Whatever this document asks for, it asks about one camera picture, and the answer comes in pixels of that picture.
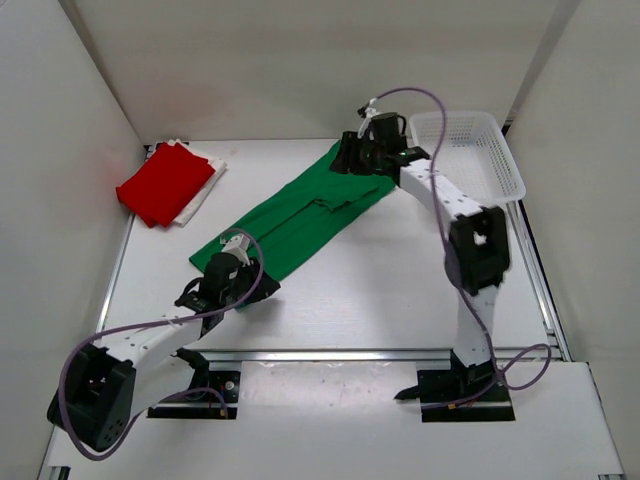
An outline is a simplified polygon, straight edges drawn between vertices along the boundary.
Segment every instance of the cable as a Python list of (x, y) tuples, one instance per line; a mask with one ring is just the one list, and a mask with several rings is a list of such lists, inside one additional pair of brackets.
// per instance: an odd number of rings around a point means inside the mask
[[(418, 88), (418, 87), (399, 87), (399, 88), (394, 88), (392, 90), (388, 90), (382, 93), (381, 95), (369, 100), (369, 103), (366, 105), (366, 107), (371, 107), (376, 101), (397, 92), (417, 92), (417, 93), (426, 95), (427, 97), (431, 98), (431, 100), (435, 102), (435, 104), (440, 109), (440, 113), (442, 114), (442, 128), (440, 130), (440, 135), (438, 137), (438, 143), (436, 144), (436, 148), (431, 158), (431, 166), (429, 168), (429, 177), (431, 181), (431, 193), (433, 195), (433, 205), (434, 205), (434, 210), (436, 214), (436, 223), (438, 224), (438, 232), (440, 234), (442, 247), (446, 250), (448, 239), (447, 239), (447, 234), (444, 227), (444, 221), (442, 219), (442, 212), (440, 211), (440, 203), (438, 200), (438, 190), (436, 188), (435, 165), (436, 165), (436, 158), (438, 157), (438, 154), (442, 149), (442, 145), (444, 144), (444, 139), (447, 133), (447, 111), (444, 107), (444, 104), (442, 103), (442, 100), (440, 100), (434, 93), (432, 93), (427, 89)], [(496, 353), (493, 347), (493, 340), (491, 339), (491, 334), (489, 333), (487, 326), (484, 324), (484, 322), (482, 321), (482, 318), (480, 318), (480, 315), (478, 315), (478, 312), (476, 312), (475, 308), (473, 308), (473, 304), (471, 303), (471, 300), (469, 299), (467, 292), (460, 286), (456, 286), (456, 289), (460, 293), (460, 297), (462, 298), (462, 301), (471, 312), (471, 315), (473, 316), (476, 323), (479, 325), (480, 329), (482, 330), (482, 333), (484, 334), (487, 340), (487, 347), (489, 349), (489, 355), (491, 357), (491, 363), (495, 370), (495, 374), (491, 382), (489, 382), (483, 389), (480, 390), (480, 392), (476, 393), (475, 395), (471, 395), (465, 398), (460, 398), (454, 401), (430, 404), (428, 407), (425, 407), (425, 408), (442, 408), (442, 407), (450, 407), (452, 405), (458, 406), (458, 405), (475, 401), (478, 398), (480, 398), (482, 395), (484, 395), (487, 391), (489, 391), (489, 389), (491, 389), (497, 383), (502, 383), (509, 390), (517, 391), (517, 390), (525, 390), (531, 387), (532, 385), (534, 385), (536, 382), (538, 382), (542, 378), (542, 376), (546, 373), (547, 369), (549, 368), (549, 365), (551, 364), (551, 357), (552, 357), (551, 347), (549, 347), (549, 345), (547, 345), (546, 343), (536, 343), (535, 345), (531, 345), (530, 347), (527, 347), (522, 351), (520, 351), (513, 359), (511, 359), (505, 365), (504, 368), (502, 369), (499, 368), (498, 359), (496, 358)], [(520, 359), (524, 357), (526, 354), (539, 349), (546, 349), (547, 351), (547, 357), (545, 358), (544, 365), (540, 369), (540, 372), (532, 380), (530, 380), (529, 382), (523, 385), (517, 385), (517, 386), (510, 385), (507, 382), (507, 378), (506, 378), (507, 371), (511, 367), (513, 367), (514, 364), (520, 361)]]
[[(213, 311), (205, 312), (205, 313), (199, 313), (197, 315), (189, 315), (189, 316), (186, 316), (186, 317), (174, 318), (174, 319), (170, 319), (170, 320), (157, 320), (155, 322), (136, 323), (136, 324), (133, 324), (133, 325), (125, 325), (125, 326), (122, 326), (122, 327), (116, 327), (116, 328), (111, 328), (109, 330), (104, 330), (102, 332), (94, 333), (93, 335), (90, 335), (89, 337), (85, 338), (84, 340), (82, 340), (78, 345), (76, 345), (71, 350), (71, 353), (67, 357), (67, 359), (66, 359), (66, 361), (65, 361), (65, 363), (64, 363), (64, 365), (62, 367), (62, 371), (60, 372), (60, 381), (58, 382), (58, 406), (60, 408), (60, 417), (62, 419), (62, 425), (64, 426), (64, 429), (67, 432), (67, 434), (69, 435), (69, 439), (71, 440), (71, 443), (73, 443), (73, 445), (76, 447), (78, 452), (80, 452), (84, 457), (88, 458), (89, 460), (93, 460), (93, 461), (97, 461), (98, 462), (98, 461), (101, 461), (101, 460), (106, 460), (111, 455), (113, 455), (116, 452), (116, 450), (118, 450), (118, 448), (120, 448), (120, 445), (122, 445), (122, 442), (124, 442), (124, 439), (128, 435), (129, 431), (131, 430), (131, 427), (133, 426), (134, 422), (138, 419), (140, 414), (138, 414), (135, 417), (133, 417), (133, 419), (129, 422), (127, 427), (124, 429), (124, 431), (123, 431), (122, 435), (120, 436), (120, 438), (118, 438), (118, 441), (106, 453), (101, 454), (101, 455), (97, 455), (97, 454), (95, 454), (93, 452), (90, 452), (82, 444), (82, 441), (80, 440), (80, 438), (76, 434), (75, 430), (73, 429), (73, 426), (71, 425), (71, 419), (69, 418), (69, 411), (67, 410), (67, 398), (66, 398), (65, 389), (66, 389), (66, 384), (67, 384), (67, 375), (69, 374), (69, 367), (71, 366), (71, 362), (76, 357), (76, 355), (78, 355), (78, 353), (80, 353), (80, 350), (82, 350), (86, 345), (88, 345), (88, 344), (90, 344), (92, 342), (95, 342), (96, 340), (99, 340), (99, 339), (101, 339), (103, 337), (106, 337), (106, 336), (109, 336), (109, 335), (113, 335), (115, 333), (127, 332), (129, 330), (138, 330), (138, 329), (141, 329), (141, 328), (156, 328), (156, 327), (164, 327), (165, 325), (169, 325), (169, 324), (176, 324), (176, 323), (179, 324), (179, 323), (183, 323), (183, 322), (193, 322), (193, 321), (205, 318), (205, 317), (210, 317), (212, 315), (218, 315), (218, 314), (221, 314), (221, 313), (224, 313), (224, 312), (228, 312), (229, 310), (233, 310), (234, 308), (242, 305), (251, 296), (251, 294), (255, 291), (255, 289), (258, 288), (258, 285), (260, 284), (260, 280), (262, 280), (262, 275), (264, 273), (264, 253), (262, 252), (262, 248), (260, 247), (260, 244), (258, 243), (258, 241), (253, 236), (251, 236), (251, 234), (249, 234), (245, 230), (242, 230), (241, 228), (235, 228), (235, 227), (234, 228), (230, 228), (227, 231), (225, 231), (224, 233), (222, 233), (221, 236), (224, 236), (224, 235), (227, 235), (227, 234), (233, 233), (233, 232), (245, 235), (249, 239), (249, 241), (253, 244), (253, 246), (256, 249), (256, 252), (258, 254), (258, 262), (259, 262), (259, 265), (260, 265), (259, 266), (259, 270), (258, 270), (258, 275), (256, 276), (256, 279), (253, 282), (253, 285), (251, 285), (251, 288), (249, 288), (249, 290), (247, 290), (247, 292), (244, 295), (242, 295), (242, 297), (240, 297), (240, 299), (238, 299), (236, 302), (232, 303), (231, 305), (227, 305), (226, 307), (219, 308), (218, 310), (213, 310)], [(194, 388), (192, 390), (186, 390), (184, 392), (176, 393), (174, 395), (171, 395), (171, 396), (165, 398), (164, 400), (180, 398), (180, 397), (182, 397), (184, 395), (191, 395), (191, 394), (200, 393), (200, 392), (203, 392), (203, 391), (206, 391), (206, 392), (216, 396), (218, 398), (218, 400), (220, 400), (220, 404), (222, 405), (222, 408), (223, 408), (223, 410), (225, 412), (225, 417), (228, 418), (227, 407), (226, 407), (226, 404), (224, 402), (224, 399), (222, 398), (220, 393), (218, 393), (213, 388), (204, 388), (204, 387), (203, 388)]]

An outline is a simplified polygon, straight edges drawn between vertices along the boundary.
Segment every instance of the black mount plate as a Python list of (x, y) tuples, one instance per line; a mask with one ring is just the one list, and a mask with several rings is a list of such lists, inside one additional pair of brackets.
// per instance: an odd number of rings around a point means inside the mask
[(502, 384), (497, 384), (482, 395), (478, 400), (468, 405), (456, 408), (428, 408), (427, 404), (441, 403), (460, 397), (459, 392), (439, 391), (429, 393), (429, 385), (437, 384), (448, 370), (419, 370), (418, 386), (422, 392), (420, 404), (422, 422), (508, 422), (516, 419), (511, 403), (509, 391)]
[(209, 372), (209, 386), (217, 390), (225, 403), (229, 417), (225, 418), (218, 399), (212, 394), (195, 395), (171, 400), (147, 410), (148, 418), (182, 418), (201, 420), (235, 420), (238, 416), (240, 372), (216, 370)]

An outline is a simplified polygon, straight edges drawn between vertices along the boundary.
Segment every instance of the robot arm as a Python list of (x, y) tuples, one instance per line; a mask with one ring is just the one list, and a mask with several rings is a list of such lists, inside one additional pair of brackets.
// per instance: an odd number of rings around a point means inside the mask
[[(400, 168), (399, 186), (435, 214), (431, 160), (412, 161)], [(462, 286), (476, 312), (491, 333), (498, 286), (509, 268), (509, 245), (502, 209), (486, 209), (469, 198), (445, 176), (435, 178), (440, 211), (449, 231), (445, 270), (451, 283)], [(490, 360), (489, 347), (480, 326), (458, 294), (458, 331), (453, 353), (465, 366)]]
[[(214, 312), (240, 299), (256, 280), (257, 261), (247, 256), (249, 240), (234, 236), (212, 256), (204, 276), (189, 282), (163, 318), (163, 327), (140, 329), (126, 337), (106, 337), (100, 347), (86, 345), (71, 363), (66, 381), (66, 408), (80, 440), (103, 452), (122, 434), (130, 419), (176, 392), (199, 386), (209, 363), (184, 348), (207, 335), (223, 319), (213, 313), (202, 320), (180, 318)], [(246, 303), (271, 296), (280, 284), (263, 272)], [(53, 397), (47, 418), (64, 428)]]
[[(365, 117), (360, 131), (344, 132), (330, 169), (343, 174), (388, 176), (430, 212), (435, 214), (439, 209), (444, 232), (448, 232), (444, 239), (445, 271), (459, 292), (458, 330), (448, 382), (456, 384), (453, 390), (459, 392), (453, 398), (464, 397), (495, 373), (485, 332), (462, 295), (490, 335), (498, 288), (510, 265), (504, 212), (496, 206), (482, 206), (437, 171), (432, 183), (430, 156), (420, 147), (408, 148), (404, 117), (392, 112), (380, 114), (370, 107), (363, 107), (359, 113)], [(402, 393), (396, 398), (415, 398), (403, 397)]]

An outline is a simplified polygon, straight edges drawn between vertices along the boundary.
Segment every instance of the white wall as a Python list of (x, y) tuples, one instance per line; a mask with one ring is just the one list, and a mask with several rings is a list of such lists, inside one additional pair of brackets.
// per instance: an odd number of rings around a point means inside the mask
[(583, 0), (508, 136), (569, 346), (590, 362), (630, 478), (640, 478), (639, 47), (637, 0)]
[(558, 3), (63, 1), (144, 142), (336, 137), (406, 84), (502, 122)]
[(0, 7), (0, 478), (37, 476), (63, 360), (95, 329), (142, 147), (56, 0)]

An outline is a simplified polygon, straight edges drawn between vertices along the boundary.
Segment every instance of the folded cloth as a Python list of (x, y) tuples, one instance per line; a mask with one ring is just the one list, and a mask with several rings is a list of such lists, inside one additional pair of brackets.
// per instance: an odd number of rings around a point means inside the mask
[(206, 159), (163, 143), (116, 193), (147, 226), (168, 227), (213, 174)]
[[(251, 233), (262, 247), (265, 269), (281, 281), (331, 238), (393, 190), (391, 179), (341, 175), (329, 165), (340, 142), (298, 178), (233, 224)], [(201, 272), (222, 250), (218, 235), (189, 261)], [(256, 255), (249, 250), (249, 255)]]
[(213, 185), (222, 176), (222, 174), (227, 168), (227, 163), (218, 157), (214, 157), (200, 150), (197, 150), (189, 145), (186, 145), (180, 142), (180, 140), (170, 141), (167, 143), (169, 143), (169, 145), (175, 145), (176, 143), (180, 144), (183, 147), (185, 147), (187, 150), (189, 150), (192, 154), (196, 155), (197, 157), (206, 159), (214, 171), (214, 174), (211, 176), (211, 178), (209, 178), (209, 180), (207, 180), (207, 183), (205, 183), (202, 186), (200, 191), (196, 193), (195, 197), (193, 197), (191, 201), (187, 204), (187, 206), (184, 207), (182, 211), (178, 214), (178, 216), (173, 219), (173, 223), (175, 225), (184, 227), (187, 224), (187, 222), (191, 220), (191, 217), (193, 217), (193, 215), (198, 211), (198, 208), (200, 208), (200, 205), (202, 205), (202, 202), (204, 202), (204, 200), (207, 198), (207, 195), (209, 195), (209, 192), (211, 192)]

